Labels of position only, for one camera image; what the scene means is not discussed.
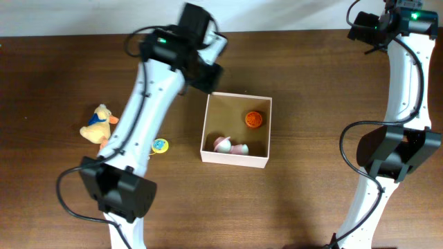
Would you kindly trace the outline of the orange round ball toy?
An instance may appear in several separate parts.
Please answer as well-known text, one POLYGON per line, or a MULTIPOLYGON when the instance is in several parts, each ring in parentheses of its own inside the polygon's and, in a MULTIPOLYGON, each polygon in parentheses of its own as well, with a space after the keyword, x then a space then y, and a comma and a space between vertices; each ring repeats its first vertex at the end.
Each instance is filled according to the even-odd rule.
POLYGON ((250 111, 245 115, 245 124, 252 129, 259 128, 263 123, 262 115, 257 111, 250 111))

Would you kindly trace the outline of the pink hat duck figurine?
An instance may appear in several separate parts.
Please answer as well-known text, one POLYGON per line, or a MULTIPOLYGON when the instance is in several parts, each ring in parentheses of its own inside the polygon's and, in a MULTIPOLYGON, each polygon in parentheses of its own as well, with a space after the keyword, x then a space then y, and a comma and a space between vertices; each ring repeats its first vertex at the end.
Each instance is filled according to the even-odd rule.
POLYGON ((232 145, 230 137, 218 137, 214 143, 214 152, 247 156, 249 149, 246 144, 232 145))

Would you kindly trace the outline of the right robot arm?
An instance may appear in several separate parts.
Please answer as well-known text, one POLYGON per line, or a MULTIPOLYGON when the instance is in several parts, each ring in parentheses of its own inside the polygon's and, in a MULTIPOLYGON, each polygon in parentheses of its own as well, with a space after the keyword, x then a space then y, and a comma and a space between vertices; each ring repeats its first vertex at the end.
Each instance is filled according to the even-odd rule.
POLYGON ((441 146, 442 134, 431 130, 428 114, 428 72, 438 30, 438 14, 423 10, 422 1, 388 0, 381 15, 360 12, 349 23, 348 39, 388 54, 390 85, 382 121, 362 120, 376 129, 362 136, 353 165, 340 146, 343 160, 359 174, 354 200, 328 248, 371 248, 372 238, 389 198, 441 146))

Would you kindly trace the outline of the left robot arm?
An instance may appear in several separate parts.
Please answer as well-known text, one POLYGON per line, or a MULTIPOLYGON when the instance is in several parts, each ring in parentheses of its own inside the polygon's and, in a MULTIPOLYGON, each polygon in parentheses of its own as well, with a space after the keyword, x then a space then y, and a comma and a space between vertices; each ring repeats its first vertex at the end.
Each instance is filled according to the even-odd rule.
POLYGON ((145 179, 150 147, 176 96, 192 86, 212 93, 222 73, 217 57, 227 45, 209 12, 186 3, 176 25, 156 27, 139 44, 138 75, 108 144, 83 158, 80 177, 105 215, 112 248, 144 248, 143 218, 156 195, 145 179))

